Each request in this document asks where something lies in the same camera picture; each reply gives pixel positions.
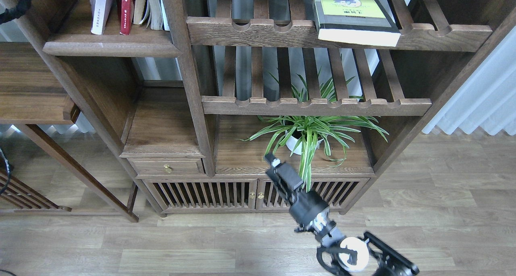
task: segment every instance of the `wooden floor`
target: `wooden floor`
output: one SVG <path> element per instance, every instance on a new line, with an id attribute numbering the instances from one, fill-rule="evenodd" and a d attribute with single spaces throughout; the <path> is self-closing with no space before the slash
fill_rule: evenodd
<path id="1" fill-rule="evenodd" d="M 24 182 L 74 210 L 106 208 L 32 142 L 8 135 L 0 146 Z M 53 137 L 127 200 L 131 181 L 97 136 Z M 118 215 L 0 215 L 0 269 L 18 276 L 329 275 L 315 259 L 313 235 L 294 234 L 285 213 L 162 219 L 141 195 L 135 211 L 136 224 Z M 420 135 L 350 212 L 332 217 L 347 235 L 370 230 L 422 276 L 513 276 L 516 138 Z"/>

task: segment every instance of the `cable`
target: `cable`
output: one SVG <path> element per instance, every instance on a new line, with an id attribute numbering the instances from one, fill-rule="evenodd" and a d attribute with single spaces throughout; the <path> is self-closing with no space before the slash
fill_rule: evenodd
<path id="1" fill-rule="evenodd" d="M 0 195 L 2 195 L 2 193 L 4 193 L 4 191 L 7 189 L 7 186 L 9 185 L 9 182 L 11 182 L 11 168 L 9 167 L 9 161 L 5 157 L 4 151 L 2 151 L 2 148 L 0 148 L 0 156 L 2 156 L 2 159 L 4 159 L 5 170 L 7 171 L 7 181 L 5 182 L 5 185 L 2 188 L 2 190 L 0 190 Z"/>
<path id="2" fill-rule="evenodd" d="M 5 273 L 7 273 L 7 274 L 9 274 L 9 275 L 16 276 L 16 274 L 14 274 L 13 272 L 9 272 L 9 271 L 7 271 L 7 270 L 2 270 L 2 269 L 0 269 L 0 272 L 5 272 Z"/>
<path id="3" fill-rule="evenodd" d="M 32 0 L 19 0 L 16 7 L 6 9 L 4 13 L 0 14 L 0 24 L 7 23 L 11 20 L 18 19 L 24 15 L 31 7 Z"/>

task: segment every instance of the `brass knob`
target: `brass knob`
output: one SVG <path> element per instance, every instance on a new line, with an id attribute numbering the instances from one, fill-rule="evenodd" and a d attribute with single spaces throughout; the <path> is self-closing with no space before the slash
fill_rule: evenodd
<path id="1" fill-rule="evenodd" d="M 169 164 L 165 164 L 165 165 L 163 165 L 163 167 L 164 167 L 164 171 L 166 173 L 172 173 L 172 168 L 170 167 Z"/>

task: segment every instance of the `potted plant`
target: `potted plant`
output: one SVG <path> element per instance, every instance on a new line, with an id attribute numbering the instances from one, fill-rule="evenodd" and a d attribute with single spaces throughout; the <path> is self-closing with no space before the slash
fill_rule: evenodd
<path id="1" fill-rule="evenodd" d="M 294 85 L 292 86 L 292 93 L 295 98 L 299 101 L 306 101 L 310 99 L 308 93 L 306 93 L 306 81 L 304 77 L 299 75 L 299 78 L 304 84 L 304 88 L 298 90 Z M 354 77 L 348 79 L 346 83 L 349 83 Z M 328 99 L 329 102 L 337 101 L 335 94 L 335 88 L 333 87 L 333 78 L 328 79 L 325 83 L 321 84 L 321 98 Z M 350 96 L 350 98 L 362 99 L 361 96 Z M 294 151 L 301 149 L 301 161 L 299 164 L 299 175 L 303 179 L 306 191 L 310 190 L 312 184 L 312 159 L 314 158 L 315 151 L 319 147 L 319 144 L 324 143 L 324 153 L 330 161 L 337 162 L 334 167 L 340 166 L 346 159 L 346 149 L 350 146 L 346 140 L 354 142 L 354 139 L 347 134 L 347 132 L 359 133 L 359 127 L 369 128 L 378 131 L 378 133 L 387 140 L 385 135 L 388 135 L 387 131 L 377 126 L 378 120 L 372 116 L 277 116 L 277 117 L 258 117 L 261 121 L 269 123 L 267 127 L 264 127 L 260 131 L 256 132 L 247 140 L 254 140 L 264 134 L 272 133 L 272 137 L 269 140 L 269 144 L 265 149 L 265 153 L 269 153 L 272 149 L 272 153 L 275 153 L 279 147 L 285 146 L 292 136 L 297 136 L 297 142 L 292 147 L 289 144 L 291 150 L 291 156 Z M 334 138 L 339 144 L 341 144 L 344 157 L 340 159 L 330 159 L 331 150 L 329 138 Z"/>

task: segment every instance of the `book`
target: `book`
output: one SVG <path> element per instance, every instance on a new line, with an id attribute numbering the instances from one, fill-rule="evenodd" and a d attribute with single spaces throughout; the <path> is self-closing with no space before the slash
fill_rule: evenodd
<path id="1" fill-rule="evenodd" d="M 147 25 L 150 24 L 153 30 L 163 30 L 163 16 L 160 0 L 147 0 L 147 6 L 149 9 Z"/>
<path id="2" fill-rule="evenodd" d="M 135 25 L 143 24 L 146 1 L 147 0 L 134 0 L 133 24 L 135 24 Z"/>
<path id="3" fill-rule="evenodd" d="M 398 27 L 378 0 L 312 0 L 320 40 L 396 46 Z"/>
<path id="4" fill-rule="evenodd" d="M 120 4 L 120 33 L 129 35 L 133 24 L 134 0 L 122 0 Z"/>
<path id="5" fill-rule="evenodd" d="M 170 26 L 168 25 L 168 19 L 166 18 L 166 13 L 164 11 L 163 0 L 160 0 L 160 6 L 161 6 L 161 10 L 162 10 L 163 28 L 165 31 L 170 31 Z"/>
<path id="6" fill-rule="evenodd" d="M 92 3 L 92 33 L 102 35 L 106 28 L 106 21 L 114 0 L 91 0 Z"/>

